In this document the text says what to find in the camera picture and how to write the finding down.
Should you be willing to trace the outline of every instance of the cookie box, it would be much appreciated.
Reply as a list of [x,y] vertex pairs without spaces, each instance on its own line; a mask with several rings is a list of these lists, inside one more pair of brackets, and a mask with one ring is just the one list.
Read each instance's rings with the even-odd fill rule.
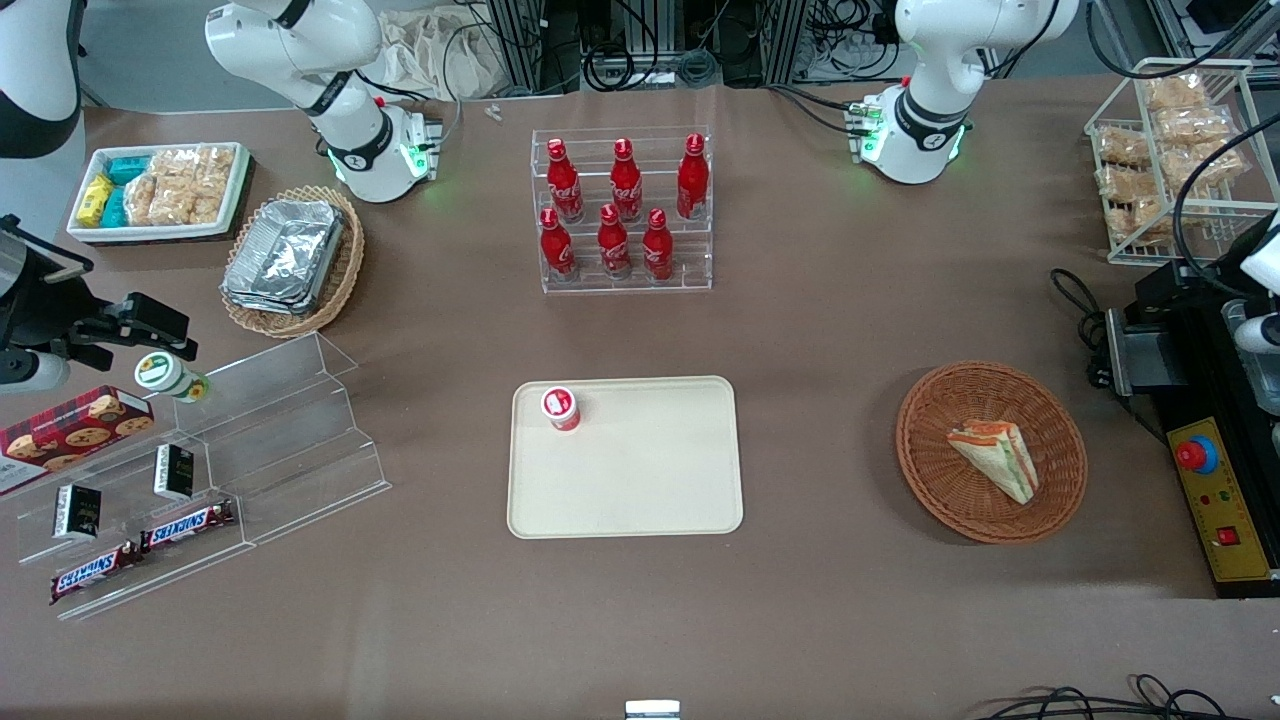
[[0,432],[0,496],[155,424],[151,405],[101,386]]

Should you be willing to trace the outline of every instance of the yellow snack box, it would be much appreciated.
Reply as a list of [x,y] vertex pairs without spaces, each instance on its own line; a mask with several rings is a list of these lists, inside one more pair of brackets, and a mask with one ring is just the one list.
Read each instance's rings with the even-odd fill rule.
[[84,191],[84,197],[81,199],[81,204],[76,209],[76,222],[86,228],[99,227],[102,222],[102,210],[106,208],[106,200],[111,196],[113,190],[115,190],[115,186],[102,173],[91,179],[88,188]]

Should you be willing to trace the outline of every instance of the wicker basket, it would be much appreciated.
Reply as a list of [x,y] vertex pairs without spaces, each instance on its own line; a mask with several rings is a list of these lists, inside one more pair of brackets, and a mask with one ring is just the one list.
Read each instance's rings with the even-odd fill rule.
[[[968,419],[1016,423],[1041,487],[1019,505],[947,443]],[[956,363],[915,383],[897,415],[897,459],[924,507],[957,533],[988,543],[1043,539],[1084,497],[1084,442],[1044,386],[995,363]]]
[[[356,287],[360,263],[365,259],[365,232],[360,227],[360,218],[356,215],[356,209],[335,190],[312,186],[298,187],[285,190],[271,200],[323,200],[335,208],[340,208],[346,214],[346,225],[342,228],[342,237],[338,240],[340,245],[337,254],[334,254],[333,265],[329,266],[329,277],[325,278],[324,291],[320,293],[320,302],[315,310],[306,315],[264,313],[262,310],[250,310],[233,305],[223,297],[223,305],[227,306],[227,313],[230,314],[232,320],[236,320],[237,325],[275,338],[298,337],[328,325],[342,311],[342,306],[347,304],[351,291]],[[253,220],[257,219],[259,213],[265,206],[266,202],[260,205],[257,210],[253,210],[253,215],[241,227],[239,234],[236,236],[236,245],[232,246],[230,258],[227,260],[228,266],[236,260],[236,254],[239,252],[241,246],[244,243],[244,236],[248,233],[250,225],[253,224]]]

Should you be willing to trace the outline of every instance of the brown table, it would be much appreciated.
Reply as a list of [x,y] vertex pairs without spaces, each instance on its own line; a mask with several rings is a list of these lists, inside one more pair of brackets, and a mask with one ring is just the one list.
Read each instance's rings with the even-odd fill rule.
[[[1169,451],[1084,382],[1076,311],[1137,270],[1103,227],[1079,128],[1114,78],[993,82],[937,182],[892,184],[763,91],[577,94],[468,108],[440,179],[361,205],[356,295],[326,334],[362,368],[357,420],[394,489],[84,623],[5,568],[0,706],[32,717],[964,717],[1032,685],[1129,697],[1149,671],[1261,715],[1280,609],[1210,601]],[[845,97],[860,96],[842,90]],[[541,295],[534,128],[713,119],[717,282],[684,296]],[[270,193],[333,183],[297,111],[90,111],[90,145],[237,140]],[[95,251],[104,297],[192,316],[211,369],[271,341],[227,319],[227,243]],[[141,351],[119,352],[128,383]],[[934,521],[892,420],[943,363],[1036,375],[1075,416],[1089,488],[1028,547]],[[727,536],[526,542],[504,523],[512,392],[530,379],[721,374],[737,392],[746,519]],[[77,370],[67,391],[102,377]],[[67,395],[5,398],[0,420]],[[14,557],[12,533],[0,556]]]

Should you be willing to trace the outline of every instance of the red and white cup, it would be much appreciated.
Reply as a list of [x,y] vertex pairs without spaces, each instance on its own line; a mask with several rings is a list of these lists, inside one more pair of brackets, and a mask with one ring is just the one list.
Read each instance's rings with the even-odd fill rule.
[[543,393],[543,415],[556,425],[557,430],[572,430],[582,421],[577,411],[577,398],[567,387],[556,386]]

